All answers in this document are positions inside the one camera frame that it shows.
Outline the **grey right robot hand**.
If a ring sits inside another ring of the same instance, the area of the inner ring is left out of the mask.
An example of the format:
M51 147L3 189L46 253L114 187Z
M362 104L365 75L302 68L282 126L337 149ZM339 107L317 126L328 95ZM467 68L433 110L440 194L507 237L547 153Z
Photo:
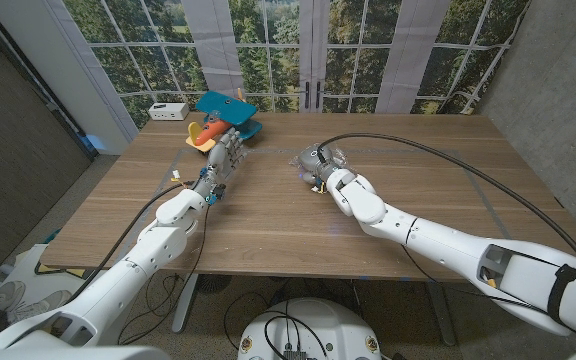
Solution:
M301 178L312 185L313 191L321 193L343 187L342 179L347 174L344 160L335 150L319 143L310 145L296 157L297 167L301 169Z

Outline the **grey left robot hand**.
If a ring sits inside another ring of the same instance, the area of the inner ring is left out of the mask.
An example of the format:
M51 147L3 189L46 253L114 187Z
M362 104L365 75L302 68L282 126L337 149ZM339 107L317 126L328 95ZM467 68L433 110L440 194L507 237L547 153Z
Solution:
M209 151L206 166L191 189L210 204L221 200L227 181L245 156L240 132L228 130Z

